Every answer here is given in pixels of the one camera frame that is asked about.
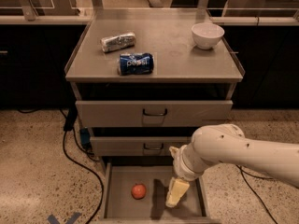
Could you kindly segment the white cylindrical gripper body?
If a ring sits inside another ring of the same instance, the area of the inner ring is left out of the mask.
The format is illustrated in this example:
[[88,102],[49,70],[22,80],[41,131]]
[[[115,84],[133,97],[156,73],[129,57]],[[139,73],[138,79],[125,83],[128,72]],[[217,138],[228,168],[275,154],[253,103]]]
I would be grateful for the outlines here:
[[173,157],[175,174],[185,180],[193,181],[204,173],[208,165],[195,152],[192,144],[183,145]]

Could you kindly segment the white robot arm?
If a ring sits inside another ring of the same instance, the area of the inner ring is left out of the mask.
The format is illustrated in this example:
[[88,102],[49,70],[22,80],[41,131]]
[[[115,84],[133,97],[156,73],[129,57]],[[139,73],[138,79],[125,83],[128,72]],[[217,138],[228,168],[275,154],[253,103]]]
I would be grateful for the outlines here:
[[299,187],[299,145],[248,139],[234,124],[203,126],[189,144],[169,150],[175,176],[166,195],[168,207],[176,206],[190,183],[219,163],[242,165]]

